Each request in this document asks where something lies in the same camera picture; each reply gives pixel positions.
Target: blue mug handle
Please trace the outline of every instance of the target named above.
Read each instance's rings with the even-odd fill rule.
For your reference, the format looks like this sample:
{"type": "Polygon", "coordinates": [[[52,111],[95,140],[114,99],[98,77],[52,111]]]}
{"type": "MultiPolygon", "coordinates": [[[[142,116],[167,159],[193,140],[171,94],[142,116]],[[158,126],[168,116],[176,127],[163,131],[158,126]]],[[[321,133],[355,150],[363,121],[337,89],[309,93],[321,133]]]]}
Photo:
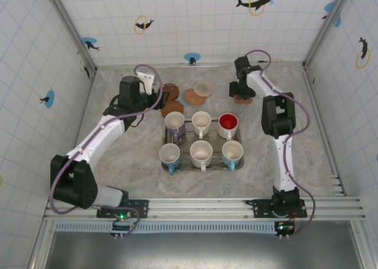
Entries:
{"type": "Polygon", "coordinates": [[[174,175],[174,173],[175,173],[175,167],[173,166],[173,164],[170,164],[169,165],[169,169],[170,169],[170,175],[174,175]]]}
{"type": "Polygon", "coordinates": [[[178,141],[178,129],[173,129],[173,140],[178,141]]]}
{"type": "Polygon", "coordinates": [[[230,171],[235,170],[235,162],[234,161],[231,161],[231,165],[229,165],[229,169],[230,169],[230,171]]]}

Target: red mug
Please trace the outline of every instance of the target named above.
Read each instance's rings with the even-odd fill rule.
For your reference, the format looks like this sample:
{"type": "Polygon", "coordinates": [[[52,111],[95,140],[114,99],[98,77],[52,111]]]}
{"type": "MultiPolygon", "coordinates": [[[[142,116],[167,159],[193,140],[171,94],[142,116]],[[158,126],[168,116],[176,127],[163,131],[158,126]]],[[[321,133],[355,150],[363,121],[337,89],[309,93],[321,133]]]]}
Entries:
{"type": "Polygon", "coordinates": [[[236,133],[239,120],[237,120],[237,117],[233,114],[223,114],[220,116],[218,123],[219,136],[230,141],[236,133]]]}

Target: robotic arm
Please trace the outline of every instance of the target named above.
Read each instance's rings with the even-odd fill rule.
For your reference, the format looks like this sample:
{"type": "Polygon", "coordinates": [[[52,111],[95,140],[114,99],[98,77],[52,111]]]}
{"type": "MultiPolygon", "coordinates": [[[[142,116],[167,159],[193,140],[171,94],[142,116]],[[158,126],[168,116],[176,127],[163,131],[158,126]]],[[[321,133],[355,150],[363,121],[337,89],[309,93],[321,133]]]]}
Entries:
{"type": "MultiPolygon", "coordinates": [[[[272,146],[273,163],[273,196],[271,199],[258,199],[247,201],[254,206],[256,218],[291,217],[293,212],[299,218],[307,217],[304,201],[299,198],[299,190],[286,172],[286,165],[294,177],[291,156],[292,138],[286,139],[295,128],[295,107],[292,101],[278,95],[273,90],[280,89],[265,76],[261,77],[260,66],[251,66],[246,56],[239,57],[235,61],[238,82],[230,83],[230,96],[239,95],[244,99],[257,95],[263,96],[262,101],[262,129],[269,136],[272,146]],[[286,144],[286,156],[284,157],[284,144],[286,144]]],[[[292,93],[284,93],[294,98],[292,93]]]]}
{"type": "MultiPolygon", "coordinates": [[[[87,209],[91,205],[129,206],[127,192],[97,185],[93,172],[111,143],[126,132],[129,127],[134,127],[132,123],[136,120],[136,116],[124,119],[115,118],[120,115],[142,112],[157,101],[158,94],[152,89],[153,82],[153,75],[141,72],[137,72],[137,77],[123,77],[119,84],[119,95],[112,99],[96,128],[66,156],[56,155],[52,159],[50,167],[51,185],[68,160],[79,152],[79,155],[67,167],[58,181],[54,192],[55,199],[83,209],[87,209]],[[105,125],[105,122],[110,119],[113,119],[113,121],[105,125]],[[92,138],[99,128],[102,131],[92,138]]],[[[168,95],[169,93],[163,92],[161,100],[154,109],[163,108],[168,95]]]]}

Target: mug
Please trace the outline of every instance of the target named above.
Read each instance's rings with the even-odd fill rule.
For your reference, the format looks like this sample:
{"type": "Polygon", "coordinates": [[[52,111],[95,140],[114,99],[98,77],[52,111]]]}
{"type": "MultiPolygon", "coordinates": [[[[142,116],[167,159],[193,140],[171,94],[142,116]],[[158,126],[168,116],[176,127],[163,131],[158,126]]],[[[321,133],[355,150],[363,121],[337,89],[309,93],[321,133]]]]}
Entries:
{"type": "Polygon", "coordinates": [[[239,121],[233,114],[223,114],[219,118],[218,134],[230,141],[235,135],[239,121]]]}
{"type": "Polygon", "coordinates": [[[222,147],[222,161],[228,165],[231,171],[235,170],[240,159],[243,157],[244,149],[241,143],[237,141],[227,141],[222,147]]]}
{"type": "Polygon", "coordinates": [[[198,111],[191,117],[191,122],[194,126],[194,132],[203,138],[203,135],[208,133],[211,124],[211,116],[207,112],[198,111]]]}
{"type": "Polygon", "coordinates": [[[213,147],[206,141],[196,141],[190,146],[191,162],[205,172],[211,163],[213,147]]]}
{"type": "Polygon", "coordinates": [[[165,117],[164,122],[168,132],[173,135],[174,141],[178,141],[178,137],[185,131],[184,115],[178,111],[172,111],[165,117]]]}
{"type": "Polygon", "coordinates": [[[162,163],[168,167],[170,175],[173,176],[176,166],[180,163],[180,148],[178,145],[165,144],[159,151],[159,157],[162,163]]]}

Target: purple mug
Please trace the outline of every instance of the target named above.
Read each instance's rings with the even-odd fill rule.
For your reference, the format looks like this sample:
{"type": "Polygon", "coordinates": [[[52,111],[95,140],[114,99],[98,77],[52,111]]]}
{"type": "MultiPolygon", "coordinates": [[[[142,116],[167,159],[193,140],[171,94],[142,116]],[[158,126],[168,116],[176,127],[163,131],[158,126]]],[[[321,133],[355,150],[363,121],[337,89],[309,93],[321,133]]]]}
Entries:
{"type": "Polygon", "coordinates": [[[173,140],[178,141],[185,131],[185,118],[182,113],[172,111],[165,117],[165,126],[169,133],[173,135],[173,140]]]}

